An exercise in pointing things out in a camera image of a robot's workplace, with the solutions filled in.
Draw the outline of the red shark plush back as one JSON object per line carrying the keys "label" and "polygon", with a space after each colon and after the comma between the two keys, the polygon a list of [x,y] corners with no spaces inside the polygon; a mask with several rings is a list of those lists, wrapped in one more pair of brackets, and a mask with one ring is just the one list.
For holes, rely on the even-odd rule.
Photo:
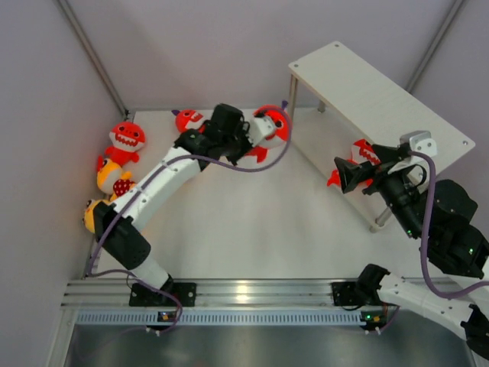
{"label": "red shark plush back", "polygon": [[184,133],[190,129],[203,132],[204,122],[210,118],[208,112],[201,112],[195,109],[172,109],[175,116],[175,126],[179,133]]}

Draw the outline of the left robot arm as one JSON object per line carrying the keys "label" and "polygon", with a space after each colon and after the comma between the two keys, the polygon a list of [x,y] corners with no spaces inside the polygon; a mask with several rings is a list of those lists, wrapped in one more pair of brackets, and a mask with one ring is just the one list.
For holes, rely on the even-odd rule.
{"label": "left robot arm", "polygon": [[263,138],[263,118],[244,119],[235,107],[219,104],[201,128],[181,133],[161,161],[135,187],[110,204],[94,210],[95,232],[101,247],[121,269],[147,284],[146,295],[156,305],[173,295],[173,279],[151,254],[141,231],[164,202],[212,160],[226,157],[232,164]]}

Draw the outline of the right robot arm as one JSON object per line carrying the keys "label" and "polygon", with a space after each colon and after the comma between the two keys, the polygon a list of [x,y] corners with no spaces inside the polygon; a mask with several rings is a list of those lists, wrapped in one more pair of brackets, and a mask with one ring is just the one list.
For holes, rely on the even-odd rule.
{"label": "right robot arm", "polygon": [[335,159],[343,193],[365,181],[404,232],[420,243],[425,284],[417,286],[379,265],[367,265],[355,282],[361,304],[388,304],[450,330],[488,358],[488,241],[471,224],[478,205],[452,180],[437,180],[433,140],[397,147],[372,145],[377,162]]}

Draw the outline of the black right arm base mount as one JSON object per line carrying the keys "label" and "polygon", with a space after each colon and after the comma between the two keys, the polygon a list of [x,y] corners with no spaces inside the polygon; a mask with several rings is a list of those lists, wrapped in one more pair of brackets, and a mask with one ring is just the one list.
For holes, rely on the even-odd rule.
{"label": "black right arm base mount", "polygon": [[382,301],[375,289],[363,287],[356,281],[337,281],[331,283],[333,304],[347,309],[363,306],[381,306]]}

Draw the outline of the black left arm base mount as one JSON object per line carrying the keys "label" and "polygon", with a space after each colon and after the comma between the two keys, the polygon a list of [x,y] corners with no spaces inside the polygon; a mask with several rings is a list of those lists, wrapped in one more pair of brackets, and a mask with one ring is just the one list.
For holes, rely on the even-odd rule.
{"label": "black left arm base mount", "polygon": [[[183,307],[194,307],[197,284],[193,282],[176,282],[167,291],[176,298]],[[131,295],[128,302],[130,307],[170,307],[176,305],[173,299],[152,291],[139,283],[131,286]]]}

